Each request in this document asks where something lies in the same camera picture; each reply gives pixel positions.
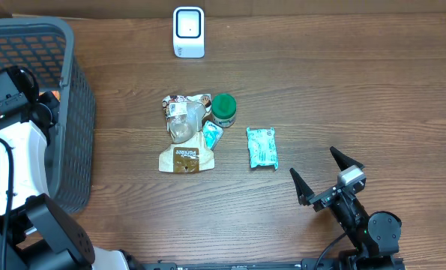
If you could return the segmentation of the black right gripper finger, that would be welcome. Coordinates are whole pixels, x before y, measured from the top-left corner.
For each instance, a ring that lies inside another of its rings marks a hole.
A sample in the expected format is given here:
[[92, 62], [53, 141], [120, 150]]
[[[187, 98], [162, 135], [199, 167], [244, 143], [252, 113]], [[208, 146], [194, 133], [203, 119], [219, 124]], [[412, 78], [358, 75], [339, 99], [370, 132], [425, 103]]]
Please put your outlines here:
[[363, 170], [364, 165], [355, 159], [343, 154], [341, 151], [339, 151], [336, 147], [331, 146], [330, 152], [334, 158], [334, 160], [337, 163], [337, 166], [340, 168], [341, 171], [348, 169], [349, 167], [356, 166], [359, 169]]
[[299, 204], [303, 206], [310, 206], [312, 204], [310, 200], [315, 196], [313, 190], [294, 168], [291, 168], [289, 171], [293, 182], [295, 183]]

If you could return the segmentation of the teal white tissue pack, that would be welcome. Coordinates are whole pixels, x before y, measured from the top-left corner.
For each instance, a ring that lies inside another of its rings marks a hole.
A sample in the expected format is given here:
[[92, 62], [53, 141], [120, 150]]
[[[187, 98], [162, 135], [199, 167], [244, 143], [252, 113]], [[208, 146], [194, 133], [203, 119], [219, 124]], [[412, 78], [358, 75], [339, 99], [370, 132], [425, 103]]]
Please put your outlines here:
[[270, 167], [278, 169], [279, 161], [276, 146], [276, 132], [273, 127], [269, 129], [247, 128], [248, 151], [250, 154], [250, 167]]

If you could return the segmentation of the teal white small packet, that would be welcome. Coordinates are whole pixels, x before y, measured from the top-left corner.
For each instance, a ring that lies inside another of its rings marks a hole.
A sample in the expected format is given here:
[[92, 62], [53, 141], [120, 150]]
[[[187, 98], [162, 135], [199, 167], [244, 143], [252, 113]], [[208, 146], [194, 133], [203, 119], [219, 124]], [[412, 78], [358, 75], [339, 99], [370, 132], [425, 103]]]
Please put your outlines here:
[[212, 121], [206, 121], [202, 128], [202, 132], [207, 147], [210, 150], [214, 150], [215, 146], [223, 135], [223, 129]]

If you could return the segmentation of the green lidded jar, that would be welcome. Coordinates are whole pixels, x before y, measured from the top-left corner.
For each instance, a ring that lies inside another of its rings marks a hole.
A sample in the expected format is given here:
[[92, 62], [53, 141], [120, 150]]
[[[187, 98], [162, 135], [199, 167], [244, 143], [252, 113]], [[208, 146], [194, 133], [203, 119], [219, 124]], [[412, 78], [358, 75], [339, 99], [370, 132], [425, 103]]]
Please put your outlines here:
[[227, 93], [214, 97], [211, 106], [213, 122], [222, 127], [229, 128], [236, 119], [237, 103], [233, 96]]

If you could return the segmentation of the brown white snack pouch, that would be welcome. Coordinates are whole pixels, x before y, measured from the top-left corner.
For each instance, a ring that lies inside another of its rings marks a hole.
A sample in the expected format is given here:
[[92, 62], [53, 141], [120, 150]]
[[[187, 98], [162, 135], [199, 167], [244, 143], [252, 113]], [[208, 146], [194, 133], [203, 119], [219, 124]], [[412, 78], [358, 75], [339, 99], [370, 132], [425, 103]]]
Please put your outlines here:
[[172, 143], [158, 161], [162, 173], [198, 173], [215, 167], [214, 152], [203, 134], [211, 112], [210, 94], [168, 95], [162, 100], [166, 129]]

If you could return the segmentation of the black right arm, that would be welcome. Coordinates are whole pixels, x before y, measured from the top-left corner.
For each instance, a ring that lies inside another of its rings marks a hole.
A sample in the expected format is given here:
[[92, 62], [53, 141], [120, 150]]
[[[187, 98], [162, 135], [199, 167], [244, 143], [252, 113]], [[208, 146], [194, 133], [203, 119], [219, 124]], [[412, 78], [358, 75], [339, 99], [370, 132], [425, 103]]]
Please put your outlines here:
[[343, 229], [316, 259], [302, 259], [302, 269], [405, 270], [400, 250], [402, 221], [389, 211], [367, 214], [356, 194], [366, 187], [364, 165], [335, 147], [330, 152], [340, 168], [337, 183], [315, 194], [300, 174], [290, 174], [298, 202], [312, 206], [315, 212], [330, 209]]

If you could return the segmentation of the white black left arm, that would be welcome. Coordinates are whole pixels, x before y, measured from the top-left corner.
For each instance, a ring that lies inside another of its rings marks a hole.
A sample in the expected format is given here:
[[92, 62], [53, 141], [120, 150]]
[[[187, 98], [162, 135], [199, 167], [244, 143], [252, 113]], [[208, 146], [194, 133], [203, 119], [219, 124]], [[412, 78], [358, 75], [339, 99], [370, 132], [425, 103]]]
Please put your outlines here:
[[95, 247], [48, 194], [44, 157], [58, 106], [51, 91], [0, 96], [0, 269], [134, 269], [125, 252]]

